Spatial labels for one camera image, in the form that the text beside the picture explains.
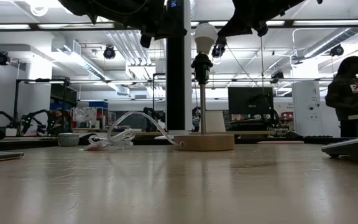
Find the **black pillar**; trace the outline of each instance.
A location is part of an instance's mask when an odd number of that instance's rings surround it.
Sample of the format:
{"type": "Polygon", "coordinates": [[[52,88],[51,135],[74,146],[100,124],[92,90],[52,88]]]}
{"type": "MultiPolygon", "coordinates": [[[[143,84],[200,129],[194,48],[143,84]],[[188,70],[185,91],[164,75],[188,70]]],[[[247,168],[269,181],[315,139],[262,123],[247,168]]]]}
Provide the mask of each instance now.
{"type": "MultiPolygon", "coordinates": [[[[184,27],[183,0],[175,1],[175,17],[184,27]]],[[[167,129],[185,130],[185,37],[167,38],[167,129]]]]}

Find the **wooden lamp base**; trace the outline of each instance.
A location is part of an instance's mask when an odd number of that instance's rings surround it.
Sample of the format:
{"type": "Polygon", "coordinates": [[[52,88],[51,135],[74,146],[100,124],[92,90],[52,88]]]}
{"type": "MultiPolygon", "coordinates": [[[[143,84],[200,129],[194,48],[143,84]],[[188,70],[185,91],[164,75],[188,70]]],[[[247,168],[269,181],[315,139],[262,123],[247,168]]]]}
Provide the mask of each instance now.
{"type": "Polygon", "coordinates": [[[184,147],[176,147],[179,151],[228,151],[234,149],[234,135],[232,134],[205,134],[175,136],[173,140],[184,143],[184,147]]]}

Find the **clear cable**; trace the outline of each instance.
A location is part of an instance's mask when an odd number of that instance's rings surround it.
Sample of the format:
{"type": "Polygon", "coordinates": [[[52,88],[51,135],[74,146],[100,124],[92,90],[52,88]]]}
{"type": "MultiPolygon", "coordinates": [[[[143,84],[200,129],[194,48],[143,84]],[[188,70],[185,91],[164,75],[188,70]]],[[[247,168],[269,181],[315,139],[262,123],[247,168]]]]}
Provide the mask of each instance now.
{"type": "Polygon", "coordinates": [[[87,150],[101,150],[107,146],[115,146],[115,147],[122,147],[122,148],[133,146],[132,140],[135,138],[136,132],[131,129],[121,132],[115,136],[111,136],[113,129],[119,123],[121,123],[124,119],[126,119],[128,116],[130,116],[132,114],[142,115],[142,116],[146,117],[147,119],[149,119],[158,128],[158,130],[161,131],[161,133],[166,137],[166,139],[174,146],[180,146],[180,147],[185,146],[183,142],[178,144],[178,143],[172,141],[171,137],[164,131],[163,128],[161,128],[160,125],[158,125],[158,122],[156,122],[156,120],[154,120],[149,115],[147,115],[145,113],[141,113],[141,112],[132,111],[132,112],[128,112],[128,113],[124,114],[116,122],[114,122],[114,124],[111,125],[111,127],[109,128],[109,131],[107,132],[107,138],[101,137],[101,136],[90,136],[89,137],[90,145],[87,146],[84,150],[86,150],[86,151],[87,150]]]}

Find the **computer screen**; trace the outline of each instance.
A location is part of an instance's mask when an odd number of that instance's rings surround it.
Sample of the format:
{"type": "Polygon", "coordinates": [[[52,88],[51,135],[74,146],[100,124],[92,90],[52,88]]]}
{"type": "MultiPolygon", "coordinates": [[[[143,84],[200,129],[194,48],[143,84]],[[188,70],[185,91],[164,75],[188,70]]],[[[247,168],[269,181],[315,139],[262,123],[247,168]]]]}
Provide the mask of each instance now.
{"type": "Polygon", "coordinates": [[[273,108],[272,87],[229,87],[230,114],[270,114],[273,108]]]}

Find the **dark jacket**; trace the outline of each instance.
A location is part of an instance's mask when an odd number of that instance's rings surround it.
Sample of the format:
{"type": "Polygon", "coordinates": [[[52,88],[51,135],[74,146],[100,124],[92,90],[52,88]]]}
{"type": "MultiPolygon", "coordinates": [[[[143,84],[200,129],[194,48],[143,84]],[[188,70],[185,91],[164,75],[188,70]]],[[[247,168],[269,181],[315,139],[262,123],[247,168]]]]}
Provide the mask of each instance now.
{"type": "Polygon", "coordinates": [[[358,114],[358,78],[337,77],[328,86],[327,106],[335,108],[338,120],[358,114]]]}

